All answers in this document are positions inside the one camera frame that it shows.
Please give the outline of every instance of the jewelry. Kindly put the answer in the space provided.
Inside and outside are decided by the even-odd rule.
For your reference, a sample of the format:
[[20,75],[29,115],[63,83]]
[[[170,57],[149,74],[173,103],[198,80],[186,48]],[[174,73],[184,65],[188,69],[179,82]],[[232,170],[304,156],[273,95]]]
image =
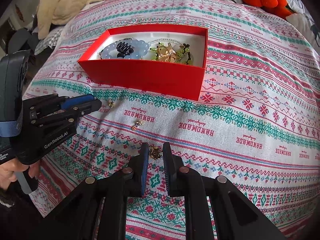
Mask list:
[[143,121],[142,120],[139,120],[137,122],[134,122],[134,125],[131,127],[131,130],[135,131],[138,129],[139,126],[143,125]]
[[150,158],[154,159],[154,160],[158,160],[161,158],[162,155],[160,155],[162,151],[160,150],[159,147],[157,146],[151,146],[150,150],[149,150],[149,156]]
[[171,43],[168,46],[157,46],[158,61],[175,62],[178,58],[176,52],[172,49]]
[[160,41],[172,41],[172,42],[174,42],[174,43],[177,43],[177,44],[179,44],[179,45],[182,45],[182,43],[180,42],[180,41],[177,41],[177,40],[174,40],[174,39],[167,39],[167,38],[163,38],[163,39],[157,39],[157,40],[154,40],[154,41],[150,41],[150,42],[148,42],[148,44],[149,44],[149,46],[151,46],[153,43],[158,43],[158,42],[160,42]]
[[179,44],[179,49],[176,51],[173,50],[170,42],[168,43],[168,46],[164,46],[163,43],[158,42],[159,46],[156,46],[156,48],[150,48],[150,50],[156,53],[152,60],[192,65],[193,59],[190,53],[190,45],[185,43],[181,44],[176,40],[173,41]]
[[111,108],[115,106],[115,103],[113,102],[113,100],[108,99],[108,106],[110,106]]
[[[117,56],[112,56],[109,53],[113,50],[117,50]],[[149,44],[143,40],[136,39],[124,39],[116,41],[108,46],[106,46],[101,52],[99,52],[100,59],[143,59],[148,53]]]

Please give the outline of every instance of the wall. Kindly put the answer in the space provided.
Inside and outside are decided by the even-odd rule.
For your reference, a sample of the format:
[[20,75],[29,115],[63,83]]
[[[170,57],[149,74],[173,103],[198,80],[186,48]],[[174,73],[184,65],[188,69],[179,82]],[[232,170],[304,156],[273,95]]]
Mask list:
[[[0,25],[3,24],[9,17],[16,29],[25,27],[30,22],[32,22],[32,14],[36,13],[36,8],[40,0],[12,0],[11,4],[8,6],[2,17],[0,18]],[[15,4],[19,7],[22,12],[24,22],[21,21],[16,13]]]

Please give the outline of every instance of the screw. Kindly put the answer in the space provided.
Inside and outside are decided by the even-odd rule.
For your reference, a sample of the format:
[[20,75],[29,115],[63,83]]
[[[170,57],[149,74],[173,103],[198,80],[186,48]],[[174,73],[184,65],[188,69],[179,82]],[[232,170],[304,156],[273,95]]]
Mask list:
[[187,166],[182,166],[179,168],[179,171],[182,173],[188,173],[189,172],[189,168]]
[[132,168],[130,168],[130,167],[125,167],[125,168],[122,169],[122,172],[125,173],[125,174],[129,174],[129,173],[132,172]]
[[225,176],[218,176],[217,177],[217,181],[220,183],[226,183],[227,182],[227,178]]
[[92,184],[95,182],[95,180],[96,180],[95,177],[87,177],[85,179],[85,182],[86,182],[86,184]]

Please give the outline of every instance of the blue gripper pad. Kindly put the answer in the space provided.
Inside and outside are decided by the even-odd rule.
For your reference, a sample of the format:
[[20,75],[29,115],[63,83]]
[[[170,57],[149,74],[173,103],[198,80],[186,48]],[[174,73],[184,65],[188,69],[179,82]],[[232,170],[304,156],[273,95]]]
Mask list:
[[91,102],[93,100],[94,100],[94,96],[91,94],[84,95],[84,96],[78,96],[75,98],[69,98],[69,99],[66,99],[66,101],[64,103],[61,104],[61,109],[68,110],[71,107],[78,106],[83,103]]
[[144,195],[144,190],[146,188],[147,182],[147,172],[148,172],[148,164],[149,164],[149,146],[147,143],[143,143],[140,149],[140,155],[143,157],[143,167],[141,173],[141,195]]

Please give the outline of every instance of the red box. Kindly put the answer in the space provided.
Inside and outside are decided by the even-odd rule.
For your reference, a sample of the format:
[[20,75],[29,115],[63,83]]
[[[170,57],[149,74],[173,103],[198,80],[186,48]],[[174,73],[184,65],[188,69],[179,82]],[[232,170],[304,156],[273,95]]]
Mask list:
[[[124,33],[181,33],[204,37],[201,66],[134,59],[90,59],[112,35]],[[151,91],[197,101],[206,67],[208,29],[188,25],[146,24],[106,30],[82,55],[78,63],[93,82]]]

